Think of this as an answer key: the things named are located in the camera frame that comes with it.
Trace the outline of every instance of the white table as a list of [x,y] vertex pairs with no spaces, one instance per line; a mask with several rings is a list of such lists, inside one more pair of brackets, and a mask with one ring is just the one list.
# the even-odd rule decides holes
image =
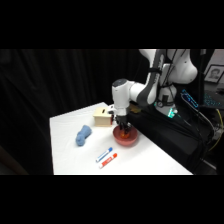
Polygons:
[[[113,138],[116,124],[108,128],[95,127],[93,113],[104,106],[107,105],[100,103],[50,119],[55,175],[192,175],[140,132],[134,145],[124,147]],[[83,125],[90,126],[92,134],[85,145],[79,147],[75,139]],[[118,157],[99,169],[96,158],[110,147]]]

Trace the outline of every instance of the red bowl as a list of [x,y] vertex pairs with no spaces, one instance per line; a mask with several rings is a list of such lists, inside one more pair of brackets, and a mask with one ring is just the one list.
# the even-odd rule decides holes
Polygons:
[[132,145],[138,138],[138,131],[134,127],[131,128],[130,137],[127,139],[121,138],[120,133],[120,127],[117,126],[113,131],[114,138],[118,144],[123,146]]

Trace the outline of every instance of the black background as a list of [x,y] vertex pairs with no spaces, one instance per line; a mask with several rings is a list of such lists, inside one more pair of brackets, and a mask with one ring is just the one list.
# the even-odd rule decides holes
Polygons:
[[1,49],[0,145],[29,174],[53,174],[49,118],[112,104],[112,83],[145,83],[148,66],[137,49]]

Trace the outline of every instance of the blue toy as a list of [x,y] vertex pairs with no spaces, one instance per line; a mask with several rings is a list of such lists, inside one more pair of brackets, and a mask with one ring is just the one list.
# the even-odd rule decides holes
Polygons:
[[92,133],[90,127],[84,125],[82,130],[77,134],[76,143],[78,146],[83,146],[85,144],[85,139],[89,137]]

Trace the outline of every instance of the wooden box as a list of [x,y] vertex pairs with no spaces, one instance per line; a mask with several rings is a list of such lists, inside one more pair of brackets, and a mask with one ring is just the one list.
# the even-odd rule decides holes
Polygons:
[[95,126],[110,127],[113,123],[112,115],[107,113],[107,107],[99,107],[96,109],[93,117],[95,118]]

